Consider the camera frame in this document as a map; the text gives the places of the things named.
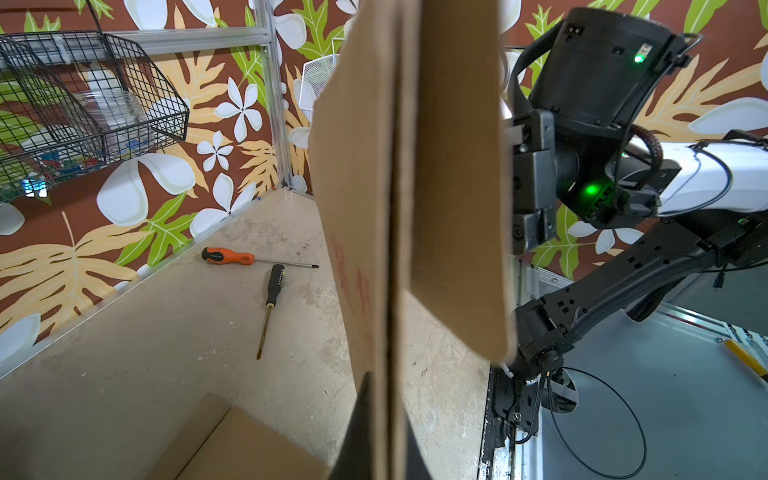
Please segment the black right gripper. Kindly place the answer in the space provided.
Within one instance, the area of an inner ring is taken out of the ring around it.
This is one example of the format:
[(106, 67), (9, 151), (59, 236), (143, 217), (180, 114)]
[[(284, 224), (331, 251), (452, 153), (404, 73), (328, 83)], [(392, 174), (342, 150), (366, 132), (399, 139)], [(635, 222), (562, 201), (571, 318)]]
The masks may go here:
[(512, 146), (512, 252), (527, 253), (556, 230), (556, 162), (553, 115), (534, 109), (515, 118)]

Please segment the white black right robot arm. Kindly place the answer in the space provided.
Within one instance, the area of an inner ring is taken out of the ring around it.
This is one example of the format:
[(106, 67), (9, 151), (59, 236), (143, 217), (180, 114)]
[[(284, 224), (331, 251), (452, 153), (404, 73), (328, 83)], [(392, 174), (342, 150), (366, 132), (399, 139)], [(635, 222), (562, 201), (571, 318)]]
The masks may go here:
[[(765, 48), (739, 19), (742, 5), (694, 1), (682, 26), (596, 1), (527, 28), (530, 44), (506, 63), (507, 127), (516, 135), (512, 251), (569, 265), (583, 243), (616, 241), (640, 256), (672, 248), (696, 270), (766, 255)], [(733, 18), (709, 64), (697, 47), (709, 24)]]

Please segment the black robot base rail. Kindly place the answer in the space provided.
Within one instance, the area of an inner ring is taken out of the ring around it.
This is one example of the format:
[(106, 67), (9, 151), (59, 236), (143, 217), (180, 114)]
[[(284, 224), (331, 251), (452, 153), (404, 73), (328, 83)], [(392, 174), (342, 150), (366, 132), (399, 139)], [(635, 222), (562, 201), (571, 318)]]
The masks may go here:
[(766, 477), (765, 213), (664, 220), (578, 281), (531, 280), (480, 478)]

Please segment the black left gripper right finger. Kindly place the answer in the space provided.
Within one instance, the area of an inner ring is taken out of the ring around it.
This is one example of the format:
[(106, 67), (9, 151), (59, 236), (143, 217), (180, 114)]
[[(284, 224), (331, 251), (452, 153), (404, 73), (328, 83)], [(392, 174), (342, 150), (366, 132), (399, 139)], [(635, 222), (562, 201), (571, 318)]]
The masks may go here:
[(408, 419), (400, 419), (395, 424), (395, 478), (402, 480), (432, 478)]

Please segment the kraft file bag with string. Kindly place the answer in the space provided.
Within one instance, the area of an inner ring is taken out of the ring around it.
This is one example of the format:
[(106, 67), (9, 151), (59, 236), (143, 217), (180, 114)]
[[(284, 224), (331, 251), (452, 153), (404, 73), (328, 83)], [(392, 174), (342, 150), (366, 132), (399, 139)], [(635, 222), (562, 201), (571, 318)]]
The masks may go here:
[(178, 479), (230, 409), (230, 403), (224, 398), (214, 393), (205, 394), (145, 479)]

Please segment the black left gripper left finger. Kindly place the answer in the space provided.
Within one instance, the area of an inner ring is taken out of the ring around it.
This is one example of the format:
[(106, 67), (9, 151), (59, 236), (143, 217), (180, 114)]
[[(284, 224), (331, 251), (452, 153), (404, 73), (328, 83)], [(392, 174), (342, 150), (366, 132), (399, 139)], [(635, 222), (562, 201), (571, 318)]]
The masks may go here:
[(371, 480), (373, 478), (373, 373), (367, 372), (357, 393), (356, 403), (338, 458), (329, 480)]

